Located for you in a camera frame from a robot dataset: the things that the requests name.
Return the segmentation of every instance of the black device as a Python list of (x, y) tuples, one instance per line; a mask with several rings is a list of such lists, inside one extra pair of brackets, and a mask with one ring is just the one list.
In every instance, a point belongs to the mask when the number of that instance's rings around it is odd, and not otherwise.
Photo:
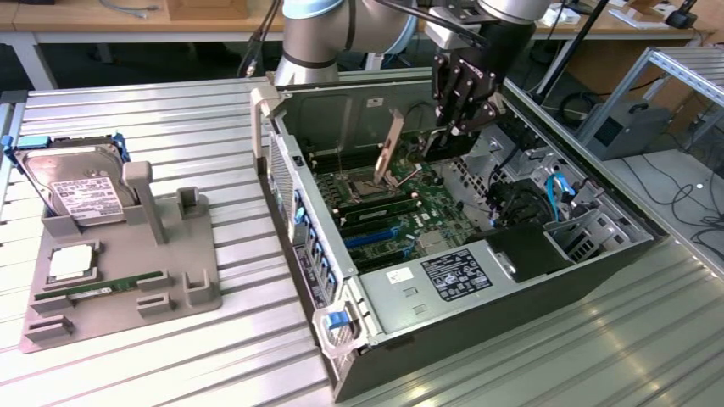
[(684, 0), (681, 7), (668, 15), (667, 25), (681, 30), (691, 28), (697, 21), (697, 15), (691, 12), (696, 3), (697, 0)]
[(593, 7), (580, 2), (580, 0), (571, 0), (564, 2), (564, 7), (573, 10), (576, 13), (589, 15), (593, 12)]
[(467, 243), (484, 239), (497, 253), (505, 253), (515, 267), (508, 271), (509, 276), (515, 282), (524, 282), (575, 264), (556, 249), (545, 233), (541, 225), (523, 223), (476, 233), (467, 239)]

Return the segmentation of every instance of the green circuit board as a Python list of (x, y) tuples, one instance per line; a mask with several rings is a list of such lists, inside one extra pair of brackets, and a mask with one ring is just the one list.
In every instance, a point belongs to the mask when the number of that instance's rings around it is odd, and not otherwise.
[[(372, 182), (373, 166), (316, 175), (319, 190), (332, 213), (336, 209), (353, 208), (359, 204), (375, 203), (385, 198), (411, 196), (413, 192), (417, 194), (413, 207), (408, 202), (384, 207), (401, 209), (407, 211), (404, 214), (369, 222), (357, 221), (356, 226), (369, 223), (369, 229), (364, 233), (348, 234), (355, 228), (340, 225), (340, 234), (345, 241), (396, 228), (395, 238), (348, 250), (360, 272), (377, 270), (455, 248), (464, 244), (471, 234), (480, 231), (461, 213), (437, 179), (440, 166), (439, 163), (413, 163), (407, 158), (396, 158), (391, 162), (389, 171), (397, 182), (404, 181), (399, 187), (391, 187), (389, 183), (379, 186)], [(391, 257), (387, 262), (381, 261), (385, 257)]]

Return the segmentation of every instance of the pcie slot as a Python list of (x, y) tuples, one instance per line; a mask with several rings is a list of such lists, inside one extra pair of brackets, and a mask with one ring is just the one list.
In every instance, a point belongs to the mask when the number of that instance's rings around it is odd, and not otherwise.
[(371, 233), (373, 231), (381, 231), (383, 229), (391, 227), (391, 225), (392, 222), (389, 220), (372, 220), (355, 226), (344, 225), (340, 228), (340, 235), (344, 239), (356, 235)]
[(399, 226), (385, 230), (371, 233), (369, 235), (353, 237), (344, 242), (347, 248), (359, 248), (367, 244), (383, 242), (393, 239), (399, 235)]
[(384, 267), (385, 265), (391, 265), (392, 263), (399, 262), (401, 259), (404, 259), (408, 256), (407, 250), (399, 250), (396, 252), (383, 254), (381, 256), (377, 256), (373, 259), (365, 259), (356, 262), (357, 269), (359, 270), (369, 270), (372, 268), (379, 269), (380, 267)]

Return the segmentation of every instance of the label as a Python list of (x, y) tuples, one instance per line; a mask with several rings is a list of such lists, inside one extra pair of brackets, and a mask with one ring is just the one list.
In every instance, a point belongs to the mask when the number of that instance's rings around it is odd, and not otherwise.
[(379, 108), (381, 105), (384, 105), (384, 98), (367, 99), (368, 108)]
[(107, 176), (76, 181), (51, 182), (49, 185), (65, 209), (68, 209), (68, 214), (76, 220), (123, 213), (121, 201)]
[(365, 220), (369, 218), (377, 218), (381, 215), (387, 215), (387, 210), (379, 210), (377, 212), (372, 212), (371, 214), (360, 215), (357, 218), (359, 220)]
[(68, 299), (76, 301), (83, 298), (97, 297), (104, 294), (111, 294), (113, 290), (109, 287), (99, 288), (97, 290), (85, 291), (84, 293), (71, 294)]
[(493, 285), (468, 249), (421, 262), (440, 298), (452, 301)]
[(399, 282), (404, 282), (412, 279), (412, 271), (409, 270), (409, 267), (388, 271), (387, 279), (389, 280), (391, 284), (397, 284)]

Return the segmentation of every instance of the hard drive label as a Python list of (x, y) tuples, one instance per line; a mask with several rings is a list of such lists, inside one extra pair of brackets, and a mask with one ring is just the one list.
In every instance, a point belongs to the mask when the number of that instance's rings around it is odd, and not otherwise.
[(108, 177), (51, 182), (49, 185), (76, 220), (123, 213), (121, 201)]

